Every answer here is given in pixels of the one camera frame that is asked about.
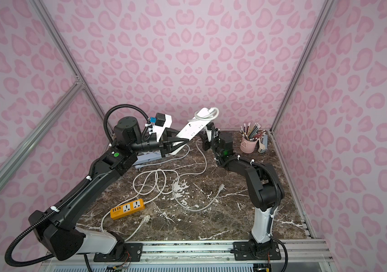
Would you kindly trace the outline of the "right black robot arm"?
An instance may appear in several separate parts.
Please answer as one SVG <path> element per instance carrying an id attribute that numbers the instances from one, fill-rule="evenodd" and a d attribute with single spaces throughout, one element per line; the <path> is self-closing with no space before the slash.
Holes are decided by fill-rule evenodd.
<path id="1" fill-rule="evenodd" d="M 212 150 L 218 167 L 236 173 L 246 180 L 249 198 L 255 207 L 254 225 L 250 240 L 266 244 L 273 240 L 274 217 L 285 196 L 282 184 L 272 164 L 261 164 L 233 151 L 233 136 L 222 133 L 210 123 L 206 125 L 203 147 Z"/>

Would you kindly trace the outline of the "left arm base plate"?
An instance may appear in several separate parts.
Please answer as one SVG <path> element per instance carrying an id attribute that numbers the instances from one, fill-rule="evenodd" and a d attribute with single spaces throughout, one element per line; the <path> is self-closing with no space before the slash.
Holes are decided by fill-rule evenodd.
<path id="1" fill-rule="evenodd" d="M 139 262 L 143 251 L 143 243 L 117 243 L 108 254 L 96 253 L 94 262 Z"/>

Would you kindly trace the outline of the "white power strip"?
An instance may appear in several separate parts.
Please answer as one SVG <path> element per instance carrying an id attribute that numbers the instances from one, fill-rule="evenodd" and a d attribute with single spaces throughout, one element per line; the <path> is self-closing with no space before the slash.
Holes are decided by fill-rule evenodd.
<path id="1" fill-rule="evenodd" d="M 194 113 L 194 117 L 189 120 L 188 124 L 181 130 L 186 131 L 193 139 L 207 124 L 217 118 L 219 110 L 215 107 L 202 108 Z"/>

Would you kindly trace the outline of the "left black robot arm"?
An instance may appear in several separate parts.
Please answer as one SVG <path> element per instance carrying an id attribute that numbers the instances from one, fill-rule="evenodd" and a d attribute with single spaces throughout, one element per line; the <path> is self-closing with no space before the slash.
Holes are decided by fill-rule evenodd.
<path id="1" fill-rule="evenodd" d="M 111 185 L 122 177 L 137 161 L 142 151 L 160 151 L 162 156 L 176 151 L 187 144 L 187 138 L 177 136 L 178 131 L 164 128 L 163 134 L 150 134 L 147 128 L 140 129 L 137 119 L 128 116 L 120 119 L 111 133 L 108 119 L 121 108 L 138 111 L 150 125 L 149 116 L 139 107 L 131 104 L 116 105 L 108 110 L 103 119 L 103 128 L 111 147 L 90 166 L 89 173 L 65 197 L 46 211 L 35 211 L 29 217 L 30 226 L 9 245 L 5 262 L 12 267 L 31 266 L 57 258 L 64 261 L 74 255 L 95 254 L 96 261 L 128 261 L 131 257 L 125 240 L 114 232 L 80 230 L 76 224 L 82 214 Z M 49 255 L 30 260 L 17 261 L 13 250 L 27 235 L 34 233 Z"/>

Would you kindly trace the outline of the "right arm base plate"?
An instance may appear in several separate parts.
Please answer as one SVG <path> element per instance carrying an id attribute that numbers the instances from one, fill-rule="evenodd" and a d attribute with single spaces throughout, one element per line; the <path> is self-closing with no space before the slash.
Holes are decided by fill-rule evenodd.
<path id="1" fill-rule="evenodd" d="M 234 242 L 230 253 L 234 254 L 236 261 L 275 261 L 282 259 L 279 244 L 273 240 L 261 244 L 256 243 L 255 240 Z"/>

